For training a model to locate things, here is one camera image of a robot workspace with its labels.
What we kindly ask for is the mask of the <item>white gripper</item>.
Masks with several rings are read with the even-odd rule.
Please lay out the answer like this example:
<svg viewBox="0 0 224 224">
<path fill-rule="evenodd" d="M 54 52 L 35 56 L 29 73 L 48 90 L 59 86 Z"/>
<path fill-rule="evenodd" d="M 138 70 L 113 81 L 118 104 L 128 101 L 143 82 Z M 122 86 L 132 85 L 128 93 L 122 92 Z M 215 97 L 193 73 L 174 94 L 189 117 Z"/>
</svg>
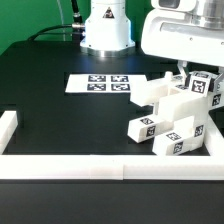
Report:
<svg viewBox="0 0 224 224">
<path fill-rule="evenodd" d="M 141 48 L 147 55 L 180 60 L 184 84 L 188 62 L 218 66 L 213 91 L 224 79 L 224 0 L 151 0 Z"/>
</svg>

